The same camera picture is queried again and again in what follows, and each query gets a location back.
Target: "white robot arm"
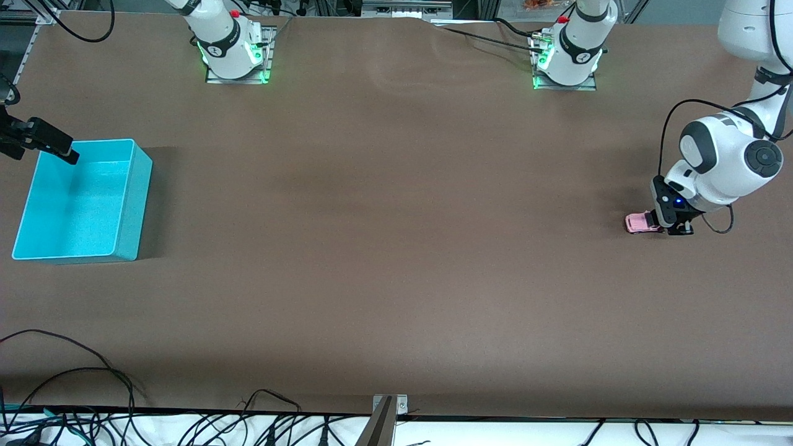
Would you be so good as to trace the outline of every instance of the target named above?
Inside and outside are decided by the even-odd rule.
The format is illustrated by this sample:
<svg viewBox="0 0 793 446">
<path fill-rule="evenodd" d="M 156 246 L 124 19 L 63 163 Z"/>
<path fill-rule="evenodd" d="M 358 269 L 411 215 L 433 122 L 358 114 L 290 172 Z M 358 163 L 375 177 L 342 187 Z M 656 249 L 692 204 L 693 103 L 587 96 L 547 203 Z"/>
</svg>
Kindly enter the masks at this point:
<svg viewBox="0 0 793 446">
<path fill-rule="evenodd" d="M 775 3 L 774 39 L 769 1 Z M 718 38 L 729 53 L 758 62 L 749 98 L 732 111 L 702 117 L 683 128 L 683 159 L 665 177 L 653 179 L 655 210 L 629 215 L 629 232 L 692 234 L 693 218 L 731 206 L 771 181 L 782 167 L 775 142 L 783 135 L 793 93 L 785 62 L 793 56 L 793 0 L 728 0 Z"/>
<path fill-rule="evenodd" d="M 603 43 L 617 22 L 614 0 L 578 0 L 570 20 L 542 30 L 548 36 L 536 68 L 562 86 L 583 83 L 597 69 Z"/>
<path fill-rule="evenodd" d="M 262 65 L 261 25 L 226 9 L 223 0 L 165 0 L 186 20 L 204 62 L 222 79 L 242 78 Z"/>
</svg>

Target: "brown table surface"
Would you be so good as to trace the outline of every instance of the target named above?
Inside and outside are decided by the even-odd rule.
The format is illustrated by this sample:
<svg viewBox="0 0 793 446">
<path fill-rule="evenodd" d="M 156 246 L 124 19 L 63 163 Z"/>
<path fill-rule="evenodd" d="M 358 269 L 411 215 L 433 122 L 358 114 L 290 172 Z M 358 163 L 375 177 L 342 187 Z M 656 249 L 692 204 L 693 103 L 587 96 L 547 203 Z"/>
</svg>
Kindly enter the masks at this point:
<svg viewBox="0 0 793 446">
<path fill-rule="evenodd" d="M 100 35 L 108 16 L 65 20 Z M 532 90 L 520 50 L 412 19 L 296 19 L 256 87 L 204 84 L 189 37 L 175 15 L 119 14 L 102 44 L 42 30 L 12 114 L 134 138 L 155 164 L 140 260 L 48 266 L 10 258 L 36 155 L 0 162 L 3 334 L 78 338 L 141 406 L 269 387 L 307 410 L 402 393 L 418 413 L 791 417 L 791 169 L 730 235 L 623 229 L 671 106 L 749 91 L 715 27 L 617 26 L 595 93 Z M 672 120 L 667 166 L 710 112 Z M 98 365 L 37 335 L 0 355 L 11 400 Z M 35 402 L 125 400 L 83 376 Z"/>
</svg>

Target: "pink object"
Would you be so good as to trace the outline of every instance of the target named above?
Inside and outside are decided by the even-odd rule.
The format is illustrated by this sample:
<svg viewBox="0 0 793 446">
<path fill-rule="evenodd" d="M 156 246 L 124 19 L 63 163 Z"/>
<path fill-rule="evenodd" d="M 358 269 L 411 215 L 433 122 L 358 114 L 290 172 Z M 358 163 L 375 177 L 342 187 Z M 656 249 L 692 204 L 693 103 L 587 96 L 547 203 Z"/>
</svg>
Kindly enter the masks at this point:
<svg viewBox="0 0 793 446">
<path fill-rule="evenodd" d="M 637 233 L 659 233 L 662 230 L 660 226 L 652 226 L 649 211 L 641 213 L 629 213 L 625 216 L 625 228 L 631 234 Z"/>
</svg>

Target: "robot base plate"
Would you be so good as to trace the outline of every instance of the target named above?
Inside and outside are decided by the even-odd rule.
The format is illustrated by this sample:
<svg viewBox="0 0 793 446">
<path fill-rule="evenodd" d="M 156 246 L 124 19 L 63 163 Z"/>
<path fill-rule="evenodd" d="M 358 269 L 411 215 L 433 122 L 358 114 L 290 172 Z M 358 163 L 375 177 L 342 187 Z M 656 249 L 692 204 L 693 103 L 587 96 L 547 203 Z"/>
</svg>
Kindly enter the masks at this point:
<svg viewBox="0 0 793 446">
<path fill-rule="evenodd" d="M 207 67 L 207 83 L 242 84 L 242 85 L 261 85 L 270 82 L 270 71 L 273 68 L 273 54 L 275 53 L 275 34 L 278 31 L 276 26 L 262 25 L 262 43 L 259 49 L 262 52 L 262 64 L 255 67 L 247 75 L 238 79 L 224 79 L 216 75 Z"/>
<path fill-rule="evenodd" d="M 547 45 L 547 42 L 541 37 L 542 34 L 538 35 L 538 38 L 529 37 L 529 47 L 530 48 L 541 48 L 544 49 Z M 539 68 L 537 68 L 537 64 L 539 62 L 541 54 L 536 52 L 531 53 L 531 70 L 533 72 L 533 82 L 534 82 L 534 89 L 540 90 L 566 90 L 566 91 L 595 91 L 596 84 L 595 84 L 595 74 L 592 73 L 587 77 L 587 80 L 583 81 L 578 85 L 561 85 L 560 83 L 556 83 L 552 81 L 547 74 L 542 72 Z"/>
</svg>

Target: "blue storage box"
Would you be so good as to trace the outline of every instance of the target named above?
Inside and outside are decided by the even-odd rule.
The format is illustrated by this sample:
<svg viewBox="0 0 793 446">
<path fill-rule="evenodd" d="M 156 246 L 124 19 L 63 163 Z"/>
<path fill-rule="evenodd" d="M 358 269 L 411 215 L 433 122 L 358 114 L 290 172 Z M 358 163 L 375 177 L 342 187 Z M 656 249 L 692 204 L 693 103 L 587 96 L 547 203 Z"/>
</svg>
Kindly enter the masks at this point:
<svg viewBox="0 0 793 446">
<path fill-rule="evenodd" d="M 131 261 L 138 256 L 151 158 L 133 140 L 75 141 L 71 166 L 40 152 L 13 246 L 15 260 Z"/>
</svg>

